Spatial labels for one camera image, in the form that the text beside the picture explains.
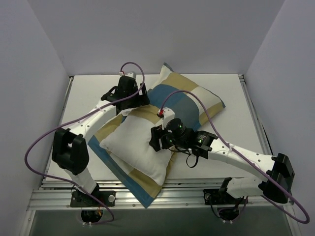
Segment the white pillow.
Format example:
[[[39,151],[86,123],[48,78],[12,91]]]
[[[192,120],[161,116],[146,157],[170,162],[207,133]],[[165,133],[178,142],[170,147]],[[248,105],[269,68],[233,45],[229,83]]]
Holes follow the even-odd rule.
[[[172,152],[162,149],[156,152],[149,145],[151,128],[154,126],[144,118],[128,116],[99,145],[150,177],[158,185],[163,185]]]

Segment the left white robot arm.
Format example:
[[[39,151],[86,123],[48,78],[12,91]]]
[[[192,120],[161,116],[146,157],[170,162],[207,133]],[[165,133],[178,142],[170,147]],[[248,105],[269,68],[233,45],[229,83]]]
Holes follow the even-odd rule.
[[[141,94],[122,101],[138,91],[135,73],[122,74],[118,84],[105,93],[92,108],[91,116],[77,121],[69,128],[55,131],[52,160],[79,185],[78,191],[85,189],[81,199],[88,206],[98,203],[99,186],[88,170],[90,158],[87,143],[97,130],[120,111],[149,104],[145,84],[141,83],[140,86]]]

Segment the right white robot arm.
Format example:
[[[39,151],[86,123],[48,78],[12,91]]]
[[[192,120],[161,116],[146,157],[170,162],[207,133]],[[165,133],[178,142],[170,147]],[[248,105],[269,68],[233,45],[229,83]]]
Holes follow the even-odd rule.
[[[262,196],[280,204],[288,202],[295,172],[285,154],[265,155],[225,144],[215,134],[185,127],[179,118],[166,126],[151,128],[149,144],[157,152],[175,148],[176,152],[186,152],[197,159],[217,160],[252,174],[252,177],[224,179],[218,191],[224,203],[243,196]]]

